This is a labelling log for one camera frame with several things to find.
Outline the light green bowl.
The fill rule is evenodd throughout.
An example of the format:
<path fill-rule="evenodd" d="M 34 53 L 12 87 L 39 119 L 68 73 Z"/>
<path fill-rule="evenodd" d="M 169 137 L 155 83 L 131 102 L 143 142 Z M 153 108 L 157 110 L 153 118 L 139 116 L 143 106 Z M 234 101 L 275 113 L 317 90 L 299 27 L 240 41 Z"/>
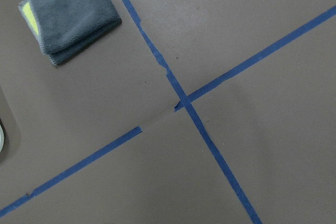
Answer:
<path fill-rule="evenodd" d="M 5 133 L 2 124 L 0 124 L 0 152 L 3 149 L 4 142 L 5 142 Z"/>

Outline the grey folded cloth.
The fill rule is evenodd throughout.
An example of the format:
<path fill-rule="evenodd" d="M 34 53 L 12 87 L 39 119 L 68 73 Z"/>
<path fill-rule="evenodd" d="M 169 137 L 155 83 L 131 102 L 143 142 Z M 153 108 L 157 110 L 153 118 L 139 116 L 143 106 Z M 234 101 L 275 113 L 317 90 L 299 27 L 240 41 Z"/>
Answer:
<path fill-rule="evenodd" d="M 23 0 L 18 9 L 54 66 L 122 23 L 111 0 Z"/>

